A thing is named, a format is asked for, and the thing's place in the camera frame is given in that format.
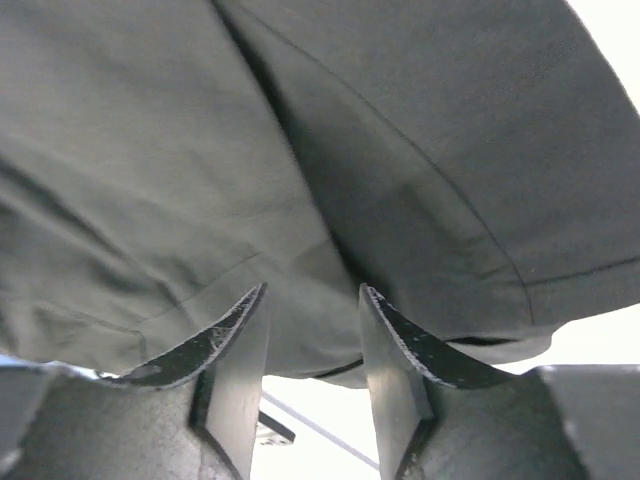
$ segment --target shorts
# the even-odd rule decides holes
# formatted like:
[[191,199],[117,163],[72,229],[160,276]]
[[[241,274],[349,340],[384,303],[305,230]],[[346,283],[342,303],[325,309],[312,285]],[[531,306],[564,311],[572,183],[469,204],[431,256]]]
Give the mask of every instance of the shorts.
[[487,362],[640,303],[640,122],[560,0],[0,6],[0,350],[122,373],[267,281],[363,386],[358,285]]

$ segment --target gray line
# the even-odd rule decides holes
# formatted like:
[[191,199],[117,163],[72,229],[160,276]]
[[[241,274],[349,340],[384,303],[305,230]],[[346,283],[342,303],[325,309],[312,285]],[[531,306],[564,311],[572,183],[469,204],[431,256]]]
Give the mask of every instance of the gray line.
[[355,448],[353,448],[351,445],[349,445],[348,443],[344,442],[343,440],[340,440],[338,437],[333,435],[331,432],[328,432],[327,430],[322,428],[320,425],[312,422],[311,420],[309,420],[307,417],[305,417],[301,413],[296,412],[289,405],[281,402],[277,398],[274,398],[268,392],[262,392],[262,397],[267,402],[269,402],[272,405],[278,407],[280,410],[282,410],[283,412],[287,413],[291,417],[295,418],[299,422],[304,423],[311,430],[313,430],[314,432],[322,435],[324,438],[329,440],[331,443],[333,443],[334,445],[340,447],[341,449],[343,449],[347,453],[350,453],[351,455],[356,457],[358,460],[360,460],[360,461],[366,463],[367,465],[369,465],[371,468],[373,468],[375,470],[379,470],[380,469],[380,466],[376,462],[371,460],[369,457],[367,457],[364,453],[360,452],[359,450],[356,450]]

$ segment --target black fabric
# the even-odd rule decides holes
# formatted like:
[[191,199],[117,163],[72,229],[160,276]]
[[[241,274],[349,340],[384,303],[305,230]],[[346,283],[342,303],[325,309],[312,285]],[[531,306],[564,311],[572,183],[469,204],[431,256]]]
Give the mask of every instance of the black fabric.
[[267,281],[267,371],[353,386],[361,281],[498,363],[640,302],[638,115],[559,0],[25,0],[0,42],[8,353],[119,373]]

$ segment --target dark gray cloth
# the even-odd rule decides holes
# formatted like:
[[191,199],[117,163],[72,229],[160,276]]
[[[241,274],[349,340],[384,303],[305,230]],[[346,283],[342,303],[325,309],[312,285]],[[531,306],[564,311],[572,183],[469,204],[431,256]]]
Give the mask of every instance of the dark gray cloth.
[[0,349],[122,373],[267,281],[268,373],[360,386],[365,281],[526,358],[640,302],[639,125],[556,0],[2,2]]

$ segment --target garment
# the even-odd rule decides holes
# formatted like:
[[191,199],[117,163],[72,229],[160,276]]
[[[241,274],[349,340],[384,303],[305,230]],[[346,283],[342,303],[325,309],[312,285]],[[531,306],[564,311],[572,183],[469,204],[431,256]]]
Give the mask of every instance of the garment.
[[640,303],[640,123],[561,1],[0,5],[0,349],[122,373],[267,281],[267,373],[362,386],[357,289],[494,363]]

